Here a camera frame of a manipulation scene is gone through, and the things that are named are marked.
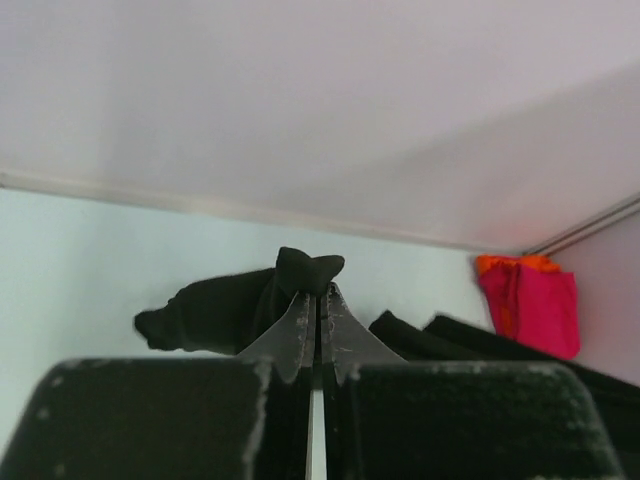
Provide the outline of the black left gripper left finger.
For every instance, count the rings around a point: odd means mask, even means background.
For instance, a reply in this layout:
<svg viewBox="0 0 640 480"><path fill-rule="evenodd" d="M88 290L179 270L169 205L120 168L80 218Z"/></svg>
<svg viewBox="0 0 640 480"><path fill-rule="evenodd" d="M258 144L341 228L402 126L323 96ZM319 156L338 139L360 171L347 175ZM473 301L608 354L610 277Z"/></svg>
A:
<svg viewBox="0 0 640 480"><path fill-rule="evenodd" d="M5 479L306 479L313 299L227 358L87 358L40 380Z"/></svg>

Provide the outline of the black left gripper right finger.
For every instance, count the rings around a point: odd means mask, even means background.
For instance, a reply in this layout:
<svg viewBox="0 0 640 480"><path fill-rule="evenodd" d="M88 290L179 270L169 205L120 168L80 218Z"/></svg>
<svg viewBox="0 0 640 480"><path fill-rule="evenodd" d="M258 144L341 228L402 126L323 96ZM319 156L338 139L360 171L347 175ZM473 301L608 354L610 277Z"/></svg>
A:
<svg viewBox="0 0 640 480"><path fill-rule="evenodd" d="M621 479L593 399L552 362L408 362L331 285L319 303L331 479Z"/></svg>

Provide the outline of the black t shirt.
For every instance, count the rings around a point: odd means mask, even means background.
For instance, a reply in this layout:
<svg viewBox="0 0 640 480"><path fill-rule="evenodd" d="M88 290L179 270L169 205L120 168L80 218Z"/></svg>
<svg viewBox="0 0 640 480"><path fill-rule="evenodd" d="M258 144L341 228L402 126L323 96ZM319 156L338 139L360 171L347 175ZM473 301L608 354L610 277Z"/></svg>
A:
<svg viewBox="0 0 640 480"><path fill-rule="evenodd" d="M311 257L282 247L273 267L191 283L164 307L137 314L134 327L154 350L237 355L284 315L297 293L326 293L344 264L339 255ZM370 330L406 360L555 359L442 314L418 330L385 311ZM571 361L565 365L590 391L614 446L638 451L638 387Z"/></svg>

